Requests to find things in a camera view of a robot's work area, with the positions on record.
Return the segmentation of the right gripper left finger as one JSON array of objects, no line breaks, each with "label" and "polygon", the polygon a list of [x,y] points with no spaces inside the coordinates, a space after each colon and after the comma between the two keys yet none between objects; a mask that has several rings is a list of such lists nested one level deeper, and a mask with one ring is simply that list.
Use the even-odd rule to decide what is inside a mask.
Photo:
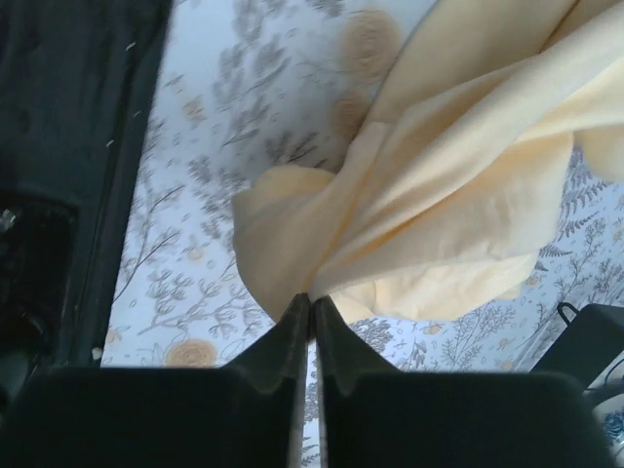
[{"label": "right gripper left finger", "polygon": [[234,371],[262,394],[272,394],[287,381],[297,383],[307,361],[310,300],[297,294],[278,323],[222,367]]}]

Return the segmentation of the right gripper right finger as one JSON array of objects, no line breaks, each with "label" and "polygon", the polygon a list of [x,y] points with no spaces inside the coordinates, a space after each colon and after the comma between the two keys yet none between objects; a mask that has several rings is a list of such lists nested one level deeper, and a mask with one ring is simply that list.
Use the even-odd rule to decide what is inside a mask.
[{"label": "right gripper right finger", "polygon": [[348,327],[328,296],[314,302],[314,333],[323,379],[332,380],[341,396],[362,377],[399,372]]}]

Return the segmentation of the pale yellow t shirt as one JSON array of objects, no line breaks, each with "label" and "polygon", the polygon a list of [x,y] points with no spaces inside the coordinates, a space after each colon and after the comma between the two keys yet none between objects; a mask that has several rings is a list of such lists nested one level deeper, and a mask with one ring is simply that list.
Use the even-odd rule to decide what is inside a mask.
[{"label": "pale yellow t shirt", "polygon": [[619,1],[439,1],[337,173],[294,165],[233,200],[240,277],[279,319],[453,320],[518,293],[555,236],[579,147],[623,178]]}]

